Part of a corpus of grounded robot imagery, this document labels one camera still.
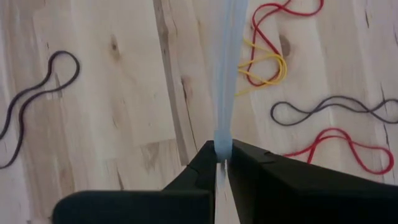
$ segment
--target black rubber band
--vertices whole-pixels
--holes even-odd
[[[35,86],[32,86],[30,88],[27,88],[25,90],[20,91],[10,102],[8,109],[7,109],[7,116],[6,116],[6,122],[4,123],[4,127],[0,133],[0,140],[3,139],[3,137],[6,135],[7,131],[8,131],[8,127],[10,125],[10,121],[11,121],[11,114],[12,114],[12,110],[14,109],[17,101],[24,96],[25,94],[27,94],[28,92],[32,91],[32,90],[36,90],[42,86],[44,86],[48,80],[51,77],[52,74],[52,69],[53,69],[53,61],[60,55],[69,55],[71,56],[71,58],[73,59],[73,61],[76,63],[76,71],[75,74],[71,77],[71,79],[69,79],[69,81],[67,81],[66,83],[64,83],[63,85],[60,85],[59,87],[56,87],[52,90],[45,90],[45,91],[40,91],[38,93],[35,93],[34,95],[32,95],[31,97],[29,97],[27,100],[25,100],[25,102],[22,104],[21,109],[19,110],[19,114],[18,114],[18,121],[19,121],[19,136],[18,136],[18,142],[17,142],[17,147],[14,151],[14,154],[11,157],[11,160],[3,166],[0,166],[0,169],[5,169],[9,166],[11,166],[15,160],[18,157],[19,152],[21,151],[21,146],[22,146],[22,142],[24,140],[24,133],[25,133],[25,125],[24,125],[24,113],[26,108],[28,107],[28,105],[34,101],[36,98],[38,98],[39,96],[42,96],[46,93],[53,93],[56,91],[60,91],[64,88],[66,88],[68,85],[72,84],[77,77],[80,74],[80,63],[78,61],[78,59],[70,52],[64,51],[64,50],[59,50],[56,51],[54,54],[51,55],[51,57],[49,58],[49,64],[48,64],[48,69],[47,69],[47,74],[44,77],[44,79],[39,83],[36,84]]]
[[[330,101],[330,100],[332,100],[332,99],[348,100],[348,101],[350,101],[350,102],[353,102],[353,103],[356,104],[357,106],[359,106],[359,109],[352,108],[352,107],[347,106],[347,105],[344,105],[344,104],[342,104],[342,103],[327,103],[327,101]],[[275,121],[277,124],[282,125],[282,126],[294,126],[294,125],[296,125],[296,124],[300,124],[301,122],[304,122],[305,120],[309,119],[309,117],[311,117],[313,114],[315,114],[315,113],[317,113],[317,112],[320,112],[320,111],[322,111],[322,110],[325,109],[325,108],[328,108],[328,107],[330,107],[330,106],[337,106],[337,107],[344,108],[344,109],[346,109],[346,110],[352,111],[352,112],[354,112],[354,113],[367,113],[367,114],[371,114],[371,115],[373,115],[375,118],[377,118],[378,120],[382,121],[383,123],[387,123],[387,124],[398,124],[398,119],[397,119],[397,120],[387,120],[387,119],[384,119],[384,118],[380,117],[379,115],[377,115],[377,114],[375,113],[377,110],[379,110],[380,108],[382,108],[384,105],[386,105],[386,104],[389,103],[389,102],[393,102],[393,103],[398,104],[398,100],[397,100],[397,99],[387,99],[387,100],[381,101],[381,102],[380,102],[377,106],[375,106],[374,108],[369,109],[369,108],[368,108],[367,106],[365,106],[362,102],[360,102],[359,100],[354,99],[354,98],[352,98],[352,97],[348,97],[348,96],[331,96],[331,97],[328,97],[328,98],[322,100],[322,102],[319,103],[318,106],[315,107],[313,110],[311,110],[311,111],[304,111],[304,110],[298,109],[297,107],[295,107],[294,105],[292,105],[292,104],[289,103],[289,102],[281,101],[281,102],[277,102],[276,104],[274,104],[274,105],[272,106],[271,111],[270,111],[270,114],[271,114],[272,120]],[[281,121],[278,121],[278,120],[275,118],[275,110],[276,110],[276,108],[277,108],[278,106],[280,106],[280,105],[287,105],[287,106],[289,106],[290,108],[292,108],[293,110],[295,110],[295,111],[297,111],[297,112],[299,112],[299,113],[301,113],[301,114],[304,114],[305,116],[304,116],[302,119],[300,119],[300,120],[298,120],[298,121],[295,121],[295,122],[292,122],[292,123],[283,123],[283,122],[281,122]]]

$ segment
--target wood knot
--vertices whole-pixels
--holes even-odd
[[[111,36],[111,43],[110,43],[110,54],[113,59],[118,61],[120,59],[120,51],[118,46],[118,41],[114,35]]]
[[[193,90],[192,90],[192,79],[189,76],[183,75],[181,77],[182,89],[184,91],[185,102],[189,104],[192,99]]]
[[[282,47],[282,56],[288,57],[292,50],[289,40],[284,35],[279,35],[280,46]]]

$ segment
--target wooden board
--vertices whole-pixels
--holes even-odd
[[[0,2],[0,111],[6,111],[18,91],[43,79],[55,50],[73,52],[82,64],[81,77],[70,88],[29,107],[22,154],[10,169],[0,170],[2,222],[48,223],[55,203],[72,192],[161,189],[180,173],[213,136],[209,2]],[[273,0],[249,1],[245,37],[251,36],[251,14],[265,2]],[[317,6],[318,0],[293,0],[289,7],[312,11]],[[335,0],[325,1],[312,18],[284,13],[269,18],[264,32],[277,48],[281,39],[290,46],[285,55],[288,77],[279,86],[235,99],[234,138],[283,154],[305,148],[322,129],[333,126],[359,142],[389,147],[398,156],[398,127],[370,116],[332,108],[291,128],[278,126],[269,116],[271,106],[282,100],[313,108],[324,97],[339,94],[373,106],[398,95],[397,10],[395,0]],[[243,45],[241,60],[248,57],[249,48]],[[55,77],[45,88],[67,80],[73,66],[66,57],[57,60]],[[253,71],[270,77],[275,65],[262,62]],[[239,77],[237,88],[247,86]],[[396,118],[398,107],[386,105],[378,113]],[[282,108],[278,117],[298,115]],[[5,112],[0,113],[0,122],[4,118]],[[17,135],[13,121],[0,142],[2,164]],[[372,169],[386,166],[386,157],[378,152],[359,153]],[[383,176],[363,171],[343,141],[320,145],[314,163],[378,182],[398,182],[396,166]],[[236,211],[225,186],[217,188],[225,195],[218,197],[217,221],[238,223],[235,213],[227,218]]]
[[[0,173],[0,216],[7,223],[47,222],[56,202],[76,191],[163,188],[183,167],[152,1],[38,5],[1,3],[2,111],[18,91],[43,79],[54,51],[74,53],[82,70],[70,88],[29,107],[22,155]],[[73,71],[73,62],[60,58],[46,89]],[[2,144],[2,163],[14,150],[15,133]]]

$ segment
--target rubber band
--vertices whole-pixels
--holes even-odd
[[[343,136],[338,136],[338,135],[328,135],[325,136],[326,133],[330,132],[330,131],[337,131],[340,134],[342,134]],[[323,141],[326,141],[327,139],[332,139],[332,138],[336,138],[336,139],[342,139],[345,140],[349,146],[349,148],[351,149],[351,152],[354,155],[355,160],[358,162],[358,164],[362,167],[363,170],[365,170],[366,172],[369,172],[370,174],[374,174],[374,175],[384,175],[388,172],[390,172],[392,170],[392,168],[394,167],[394,156],[392,155],[391,151],[388,150],[388,148],[385,147],[380,147],[380,146],[365,146],[364,144],[355,142],[351,139],[351,136],[344,130],[340,129],[340,128],[328,128],[323,130],[321,133],[318,134],[318,136],[315,138],[314,142],[307,148],[298,151],[298,152],[292,152],[289,154],[284,154],[285,157],[295,157],[295,156],[299,156],[301,154],[304,154],[306,152],[309,152],[310,155],[307,158],[307,163],[311,164],[313,156],[315,151],[317,150],[317,146],[319,144],[321,144]],[[382,170],[372,170],[370,169],[368,166],[365,165],[365,163],[362,161],[362,159],[360,158],[360,156],[358,155],[358,153],[356,152],[355,146],[359,146],[359,147],[363,147],[365,149],[370,149],[370,150],[374,150],[374,151],[382,151],[383,153],[385,153],[388,157],[389,163],[387,165],[386,168],[382,169]]]
[[[274,44],[264,35],[264,33],[262,32],[262,30],[260,30],[259,26],[261,25],[261,23],[264,22],[264,20],[265,20],[267,17],[269,17],[269,16],[273,15],[274,13],[277,13],[277,12],[279,12],[279,11],[281,11],[281,10],[283,10],[283,11],[289,13],[289,14],[295,15],[295,16],[302,16],[302,17],[314,16],[314,15],[318,14],[318,13],[322,10],[322,8],[323,8],[323,6],[324,6],[324,3],[325,3],[325,0],[320,0],[319,7],[318,7],[318,9],[317,9],[316,11],[310,12],[310,13],[302,13],[302,12],[296,12],[296,11],[293,11],[293,10],[290,10],[290,9],[287,9],[287,8],[286,8],[286,7],[291,3],[291,1],[292,1],[292,0],[288,0],[288,1],[287,1],[285,4],[283,4],[283,5],[277,4],[277,3],[262,4],[262,5],[260,5],[260,6],[254,11],[254,13],[253,13],[253,15],[252,15],[252,26],[253,26],[253,29],[254,29],[254,30],[253,30],[253,36],[252,36],[252,41],[251,41],[251,43],[252,43],[253,45],[256,44],[256,37],[257,37],[257,33],[258,33],[258,34],[262,37],[263,41],[272,49],[272,51],[274,51],[275,54],[281,55],[281,54],[279,53],[279,51],[277,50],[277,48],[274,46]],[[257,14],[262,8],[264,8],[264,7],[276,7],[276,9],[272,10],[271,12],[268,12],[267,14],[265,14],[264,16],[262,16],[260,20],[258,20],[258,21],[256,22],[256,19],[255,19],[256,14]],[[251,49],[251,58],[250,58],[250,60],[254,60],[255,51],[256,51],[256,48],[255,48],[255,47],[252,47],[252,49]],[[248,73],[250,72],[251,67],[252,67],[252,63],[248,66],[248,68],[247,68],[247,70],[246,70]],[[271,82],[271,81],[273,81],[273,80],[275,80],[275,79],[278,79],[279,73],[280,73],[280,71],[277,71],[273,77],[271,77],[270,79],[268,79],[268,81]],[[261,81],[260,83],[254,83],[254,82],[251,80],[251,78],[254,78],[254,77],[251,77],[250,75],[246,75],[246,77],[247,77],[248,82],[249,82],[252,86],[259,87],[259,86],[267,85],[266,82],[263,82],[263,81],[261,81],[261,80],[260,80],[260,81]]]
[[[343,103],[328,103],[331,100],[344,100],[347,102],[350,102],[350,105],[347,104],[343,104]],[[386,118],[382,118],[381,116],[377,115],[375,112],[379,109],[381,109],[382,107],[386,106],[387,103],[395,103],[398,105],[398,99],[386,99],[386,100],[382,100],[379,104],[377,104],[375,107],[373,108],[368,108],[367,106],[365,106],[362,102],[360,102],[359,100],[352,98],[352,97],[348,97],[348,96],[331,96],[328,98],[325,98],[324,100],[322,100],[314,109],[312,109],[311,111],[304,111],[301,109],[298,109],[296,106],[294,106],[293,104],[286,102],[286,101],[280,101],[275,103],[271,110],[270,110],[270,116],[271,119],[273,121],[275,121],[277,124],[281,125],[281,126],[294,126],[297,124],[300,124],[302,122],[304,122],[305,120],[309,119],[312,115],[314,115],[317,112],[321,112],[322,110],[331,107],[331,106],[336,106],[339,108],[343,108],[346,109],[348,111],[354,112],[354,113],[360,113],[360,114],[371,114],[373,115],[376,119],[382,121],[383,123],[387,123],[387,124],[398,124],[398,119],[395,120],[387,120]],[[293,121],[293,122],[281,122],[279,121],[276,117],[275,117],[275,111],[277,109],[278,106],[281,105],[287,105],[288,107],[292,108],[293,110],[295,110],[298,113],[304,114],[304,117],[302,119],[299,119],[297,121]]]
[[[268,54],[265,54],[264,56],[262,56],[262,57],[260,57],[260,58],[256,58],[256,59],[253,59],[253,60],[250,60],[250,61],[243,62],[243,63],[239,64],[239,65],[238,65],[238,72],[239,72],[239,73],[242,73],[242,74],[244,74],[244,75],[246,75],[246,76],[248,76],[248,77],[251,77],[251,78],[253,78],[253,79],[255,79],[255,80],[258,80],[258,81],[260,81],[260,82],[263,82],[264,85],[262,85],[262,86],[255,86],[255,87],[252,87],[252,88],[247,88],[247,89],[245,89],[245,90],[240,91],[239,93],[236,93],[235,96],[241,96],[241,95],[243,95],[243,94],[249,93],[250,91],[257,90],[257,89],[260,89],[260,88],[264,88],[264,87],[266,87],[266,86],[268,86],[268,85],[277,85],[277,84],[279,84],[279,83],[286,77],[286,75],[287,75],[287,64],[286,64],[286,61],[284,60],[284,58],[283,58],[282,56],[280,56],[280,55],[278,55],[278,54],[273,54],[270,50],[267,50],[267,49],[265,49],[265,48],[263,48],[263,47],[260,47],[260,46],[258,46],[258,45],[256,45],[256,44],[250,42],[250,41],[247,40],[247,39],[244,39],[244,42],[245,42],[246,44],[250,45],[251,47],[254,47],[255,49],[263,50],[263,51],[267,52]],[[273,80],[265,80],[265,79],[261,78],[261,77],[258,76],[258,75],[255,75],[255,74],[253,74],[253,73],[251,73],[251,72],[248,72],[247,70],[241,69],[241,68],[243,68],[243,67],[247,67],[247,66],[250,66],[250,65],[252,65],[252,64],[254,64],[254,63],[261,62],[261,61],[263,61],[263,60],[267,60],[267,59],[270,59],[270,58],[276,59],[277,62],[278,62],[278,66],[279,66],[278,74],[277,74],[276,78],[273,79]]]
[[[69,79],[66,83],[64,83],[64,84],[62,84],[62,85],[60,85],[60,86],[58,86],[58,87],[56,87],[54,89],[51,89],[51,90],[43,90],[43,91],[37,92],[37,93],[33,94],[32,96],[30,96],[28,99],[26,99],[23,102],[23,104],[22,104],[22,106],[21,106],[21,108],[19,110],[19,113],[18,113],[19,136],[18,136],[18,142],[17,142],[16,149],[15,149],[11,159],[9,160],[9,162],[7,162],[5,165],[0,166],[0,169],[5,169],[5,168],[11,166],[15,162],[15,160],[18,157],[19,152],[21,151],[21,146],[22,146],[22,142],[24,140],[24,133],[25,133],[24,114],[25,114],[25,110],[29,106],[29,104],[31,102],[33,102],[36,98],[38,98],[38,97],[40,97],[40,96],[42,96],[42,95],[44,95],[46,93],[53,93],[53,92],[56,92],[56,91],[61,91],[62,89],[66,88],[67,86],[71,85],[78,78],[78,76],[80,74],[80,63],[79,63],[78,59],[72,53],[64,51],[64,50],[59,50],[59,51],[56,51],[54,54],[52,54],[50,56],[50,58],[49,58],[48,67],[47,67],[47,74],[44,77],[44,79],[40,83],[38,83],[38,84],[36,84],[36,85],[34,85],[32,87],[29,87],[29,88],[27,88],[25,90],[20,91],[11,100],[11,102],[10,102],[10,104],[8,106],[8,109],[7,109],[6,121],[4,123],[2,131],[0,133],[0,140],[2,140],[5,137],[5,135],[6,135],[7,131],[8,131],[8,127],[9,127],[10,121],[11,121],[11,114],[12,114],[12,111],[13,111],[17,101],[22,96],[26,95],[27,93],[31,92],[32,90],[37,90],[40,87],[44,86],[49,81],[49,79],[51,77],[51,74],[53,73],[52,72],[53,62],[54,62],[54,60],[57,57],[59,57],[61,55],[68,55],[69,57],[71,57],[73,59],[74,63],[76,64],[75,73],[73,74],[71,79]]]

